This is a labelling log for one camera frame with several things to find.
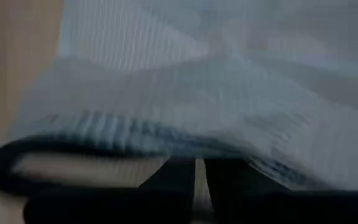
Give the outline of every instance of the beige wall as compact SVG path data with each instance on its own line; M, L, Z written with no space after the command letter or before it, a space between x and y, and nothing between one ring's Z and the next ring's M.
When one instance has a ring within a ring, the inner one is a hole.
M19 93L51 61L63 0L0 0L0 140ZM22 200L0 196L0 223L22 223Z

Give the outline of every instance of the white knit fabric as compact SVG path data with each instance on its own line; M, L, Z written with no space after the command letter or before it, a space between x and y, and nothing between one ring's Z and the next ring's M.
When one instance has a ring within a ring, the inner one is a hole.
M59 58L26 94L12 138L48 132L51 114L81 132L70 120L84 110L358 189L358 0L66 0ZM103 139L106 118L83 134Z

